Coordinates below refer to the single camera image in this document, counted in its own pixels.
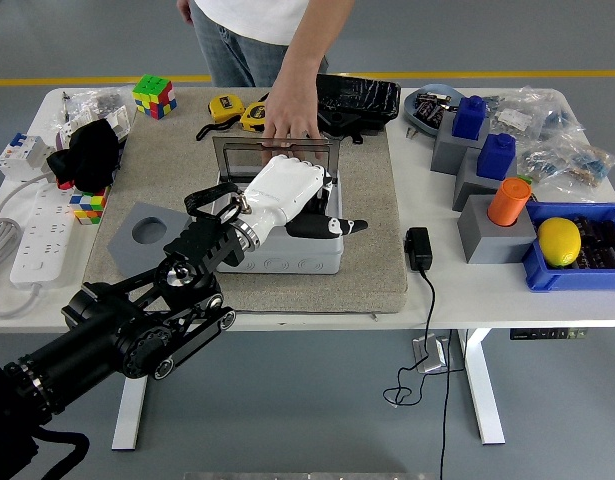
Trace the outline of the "person's left hand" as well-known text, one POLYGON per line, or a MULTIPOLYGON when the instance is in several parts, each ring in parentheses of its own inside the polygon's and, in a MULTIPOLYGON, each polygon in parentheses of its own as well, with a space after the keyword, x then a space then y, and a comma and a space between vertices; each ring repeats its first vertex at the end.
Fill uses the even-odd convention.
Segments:
POLYGON ((320 139, 317 90, 314 82, 277 81, 265 101, 263 137, 281 140, 320 139))

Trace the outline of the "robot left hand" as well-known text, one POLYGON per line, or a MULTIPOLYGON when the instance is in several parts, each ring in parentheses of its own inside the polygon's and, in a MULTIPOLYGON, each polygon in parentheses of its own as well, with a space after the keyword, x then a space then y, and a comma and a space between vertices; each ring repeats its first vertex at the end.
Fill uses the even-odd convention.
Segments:
POLYGON ((295 238, 335 239, 368 228, 364 220, 347 220, 308 212, 307 204, 331 191, 327 170, 286 155, 273 157, 244 190, 249 207, 233 221, 248 250, 258 249, 276 227, 295 238))

